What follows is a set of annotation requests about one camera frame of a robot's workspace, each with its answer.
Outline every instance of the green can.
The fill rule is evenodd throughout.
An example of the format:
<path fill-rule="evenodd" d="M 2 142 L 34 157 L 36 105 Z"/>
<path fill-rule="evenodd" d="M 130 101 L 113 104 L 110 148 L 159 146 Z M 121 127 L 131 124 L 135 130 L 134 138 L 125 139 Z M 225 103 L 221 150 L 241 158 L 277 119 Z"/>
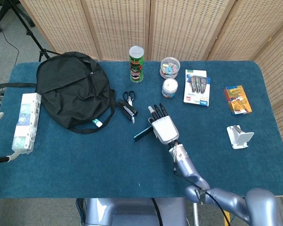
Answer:
<path fill-rule="evenodd" d="M 130 79 L 140 82 L 143 79 L 143 55 L 144 50 L 140 46 L 132 46 L 129 50 Z"/>

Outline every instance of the plastic jar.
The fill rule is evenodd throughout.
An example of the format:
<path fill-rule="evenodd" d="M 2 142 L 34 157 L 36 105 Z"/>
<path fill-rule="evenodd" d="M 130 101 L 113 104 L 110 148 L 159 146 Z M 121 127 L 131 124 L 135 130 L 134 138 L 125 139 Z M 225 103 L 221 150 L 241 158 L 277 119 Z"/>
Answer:
<path fill-rule="evenodd" d="M 166 98 L 172 98 L 177 91 L 178 83 L 175 79 L 166 79 L 162 84 L 161 93 Z"/>
<path fill-rule="evenodd" d="M 166 57 L 161 61 L 159 73 L 164 79 L 176 78 L 180 68 L 180 62 L 174 57 Z"/>

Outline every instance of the gray floor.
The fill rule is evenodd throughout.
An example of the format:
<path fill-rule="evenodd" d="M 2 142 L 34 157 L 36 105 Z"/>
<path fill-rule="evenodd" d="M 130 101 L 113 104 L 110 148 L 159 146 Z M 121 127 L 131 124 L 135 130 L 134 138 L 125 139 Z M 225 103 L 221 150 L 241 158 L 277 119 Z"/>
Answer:
<path fill-rule="evenodd" d="M 17 63 L 38 61 L 39 49 L 32 38 L 26 36 L 24 27 L 11 10 L 3 18 L 1 27 L 8 41 L 20 50 Z M 32 28 L 32 31 L 42 46 L 50 49 L 37 28 Z M 5 42 L 3 34 L 0 33 L 0 83 L 8 81 L 16 55 L 17 51 Z M 283 219 L 283 203 L 280 198 L 278 204 Z M 192 205 L 187 202 L 186 207 L 192 226 Z M 224 225 L 222 213 L 214 206 L 199 205 L 199 218 L 201 226 Z M 74 199 L 0 199 L 0 226 L 75 226 L 80 225 L 79 222 Z M 246 224 L 235 219 L 232 225 Z"/>

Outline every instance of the table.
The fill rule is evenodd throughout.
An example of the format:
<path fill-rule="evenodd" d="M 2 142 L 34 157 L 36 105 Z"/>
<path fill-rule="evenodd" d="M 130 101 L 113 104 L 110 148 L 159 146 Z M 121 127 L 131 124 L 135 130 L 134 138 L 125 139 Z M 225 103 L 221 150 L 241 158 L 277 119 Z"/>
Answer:
<path fill-rule="evenodd" d="M 17 65 L 10 82 L 36 82 L 38 63 Z M 0 198 L 20 197 L 182 197 L 188 185 L 173 175 L 167 146 L 153 134 L 134 142 L 149 126 L 148 106 L 162 103 L 176 124 L 181 141 L 198 172 L 211 187 L 245 195 L 254 187 L 283 195 L 283 143 L 260 68 L 251 61 L 183 61 L 174 98 L 161 95 L 160 62 L 145 62 L 144 80 L 129 79 L 128 62 L 100 62 L 117 99 L 134 90 L 139 113 L 132 124 L 116 109 L 109 125 L 89 135 L 55 123 L 42 107 L 34 151 L 0 164 Z M 209 107 L 183 103 L 184 70 L 207 70 L 211 78 Z M 242 85 L 253 112 L 232 116 L 224 95 L 227 86 Z M 34 88 L 7 88 L 1 110 L 0 156 L 11 145 L 23 93 Z M 226 127 L 240 125 L 255 135 L 249 147 L 233 150 Z"/>

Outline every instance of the product package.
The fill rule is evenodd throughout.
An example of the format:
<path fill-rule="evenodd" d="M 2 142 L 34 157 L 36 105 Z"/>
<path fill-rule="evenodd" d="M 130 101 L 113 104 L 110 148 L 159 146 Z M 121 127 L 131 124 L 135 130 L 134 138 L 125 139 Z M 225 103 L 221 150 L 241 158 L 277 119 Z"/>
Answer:
<path fill-rule="evenodd" d="M 18 123 L 16 125 L 12 150 L 29 154 L 33 151 L 34 140 L 37 134 L 40 114 L 41 95 L 24 93 L 20 106 Z"/>
<path fill-rule="evenodd" d="M 207 71 L 185 70 L 183 101 L 196 105 L 208 106 L 210 78 Z"/>
<path fill-rule="evenodd" d="M 226 87 L 225 96 L 232 115 L 251 113 L 250 103 L 242 86 Z"/>

